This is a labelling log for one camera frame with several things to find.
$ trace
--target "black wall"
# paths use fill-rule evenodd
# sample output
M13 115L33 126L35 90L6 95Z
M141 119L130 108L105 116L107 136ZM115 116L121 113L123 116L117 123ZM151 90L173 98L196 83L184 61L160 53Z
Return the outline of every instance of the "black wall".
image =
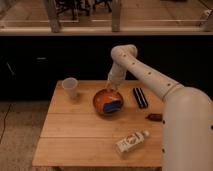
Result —
M68 76L105 80L110 51L121 44L135 44L139 60L213 98L213 36L2 36L0 100L50 99Z

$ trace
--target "table top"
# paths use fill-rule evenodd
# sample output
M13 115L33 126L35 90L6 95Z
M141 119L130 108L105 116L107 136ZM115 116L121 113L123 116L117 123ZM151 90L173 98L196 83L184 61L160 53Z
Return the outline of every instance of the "table top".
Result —
M106 81L79 81L79 98L70 99L57 82L34 154L34 166L159 167L162 166L162 123L145 119L162 113L163 103L139 81L125 81L118 88L124 105L112 117L97 114L93 97ZM141 87L149 103L140 109L132 89ZM150 137L135 150L120 157L115 143L136 132Z

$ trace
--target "cable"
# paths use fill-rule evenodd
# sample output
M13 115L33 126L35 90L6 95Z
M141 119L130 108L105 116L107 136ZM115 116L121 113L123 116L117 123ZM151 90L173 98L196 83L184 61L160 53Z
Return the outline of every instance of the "cable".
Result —
M2 131L1 136L0 136L0 145L1 145L1 142L2 142L2 139L3 139L3 136L4 136L4 132L5 132L5 129L6 129L6 119L7 119L8 113L10 112L11 106L12 106L12 105L10 104L9 107L8 107L7 113L6 113L5 116L4 116L3 131Z

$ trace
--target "gray floor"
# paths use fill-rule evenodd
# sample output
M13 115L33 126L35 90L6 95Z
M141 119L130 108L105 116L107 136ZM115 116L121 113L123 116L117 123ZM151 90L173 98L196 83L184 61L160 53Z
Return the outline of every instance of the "gray floor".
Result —
M49 101L0 102L0 171L54 171L32 159ZM64 171L154 171L155 168L62 168Z

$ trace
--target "wooden plank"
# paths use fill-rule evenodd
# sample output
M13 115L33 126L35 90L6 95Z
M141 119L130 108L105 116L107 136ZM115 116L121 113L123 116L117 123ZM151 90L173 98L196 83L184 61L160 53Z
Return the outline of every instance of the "wooden plank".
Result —
M93 97L105 88L106 81L79 81L78 100L70 99L61 87L61 81L56 85L48 114L94 114ZM132 94L133 87L142 87L152 112L162 111L162 101L139 81L125 81L119 86L119 92L124 98L124 108L137 110L137 103Z
M135 131L148 130L154 137L161 135L161 122L145 119L146 114L125 111L113 118L98 115L49 115L41 137L124 137Z
M34 166L159 167L161 143L147 139L140 147L121 158L115 149L116 138L41 138Z

